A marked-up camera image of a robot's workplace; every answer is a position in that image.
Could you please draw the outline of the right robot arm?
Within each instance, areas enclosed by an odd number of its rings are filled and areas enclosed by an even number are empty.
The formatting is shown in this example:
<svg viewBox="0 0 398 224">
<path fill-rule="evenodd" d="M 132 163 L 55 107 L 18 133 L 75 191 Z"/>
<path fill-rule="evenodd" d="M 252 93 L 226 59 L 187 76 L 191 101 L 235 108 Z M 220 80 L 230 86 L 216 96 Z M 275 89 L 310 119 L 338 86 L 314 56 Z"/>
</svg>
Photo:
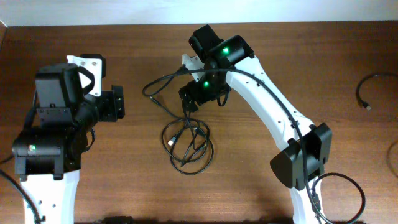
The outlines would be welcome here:
<svg viewBox="0 0 398 224">
<path fill-rule="evenodd" d="M 310 199 L 309 185 L 320 181 L 328 161 L 332 131 L 300 113 L 266 75 L 252 48 L 239 35 L 219 38 L 205 25 L 188 40 L 196 56 L 182 56 L 193 81 L 182 87 L 183 107 L 195 112 L 198 106 L 219 100 L 231 90 L 239 93 L 271 133 L 279 149 L 271 169 L 289 189 L 294 223 L 322 223 L 313 211 L 322 207 L 322 197 Z"/>
</svg>

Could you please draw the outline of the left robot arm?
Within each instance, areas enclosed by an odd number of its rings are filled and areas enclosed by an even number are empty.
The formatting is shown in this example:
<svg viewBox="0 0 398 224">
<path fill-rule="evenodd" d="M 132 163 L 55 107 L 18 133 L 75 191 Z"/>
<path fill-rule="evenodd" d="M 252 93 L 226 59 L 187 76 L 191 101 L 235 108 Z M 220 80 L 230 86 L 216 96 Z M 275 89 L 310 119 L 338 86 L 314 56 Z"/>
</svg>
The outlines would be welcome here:
<svg viewBox="0 0 398 224">
<path fill-rule="evenodd" d="M 99 122 L 125 115 L 121 86 L 102 90 L 106 59 L 69 55 L 35 74 L 34 102 L 12 145 L 26 223 L 73 223 L 81 156 Z"/>
</svg>

